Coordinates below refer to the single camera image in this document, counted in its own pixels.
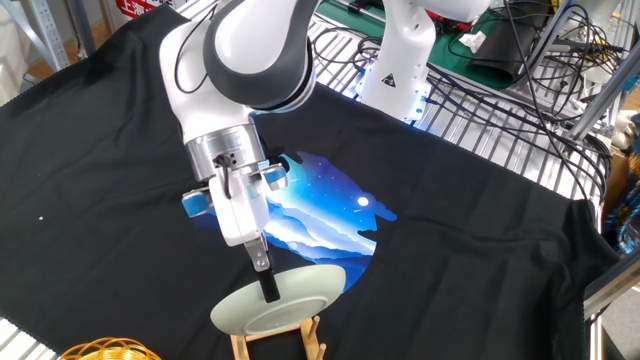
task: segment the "black fabric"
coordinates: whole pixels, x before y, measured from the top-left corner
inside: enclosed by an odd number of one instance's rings
[[[255,278],[180,205],[197,183],[157,54],[183,21],[151,11],[0,108],[0,315],[56,351],[117,336],[165,360],[232,358],[209,312]],[[256,121],[398,215],[363,233],[369,267],[321,314],[327,359],[584,358],[582,292],[617,259],[585,204],[323,86]],[[308,264],[272,251],[278,271]],[[295,334],[250,351],[303,356]]]

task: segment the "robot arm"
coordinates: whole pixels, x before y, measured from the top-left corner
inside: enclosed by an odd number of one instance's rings
[[[185,210],[194,217],[215,209],[227,245],[245,246],[267,302],[279,293],[263,235],[266,195],[286,186],[286,172],[281,164],[263,167],[251,114],[289,111],[311,94],[306,33],[317,4],[232,0],[206,26],[184,24],[160,47],[171,108],[195,176],[208,185],[183,196]]]
[[[382,48],[363,79],[362,102],[408,119],[428,95],[425,64],[435,29],[424,8],[469,20],[489,1],[385,0]],[[221,1],[205,26],[184,24],[160,47],[171,108],[196,178],[208,185],[185,194],[183,205],[192,217],[215,208],[227,244],[244,244],[249,253],[267,302],[279,295],[263,235],[266,194],[286,186],[286,173],[280,164],[261,167],[251,113],[289,111],[310,96],[315,72],[307,28],[318,2]]]

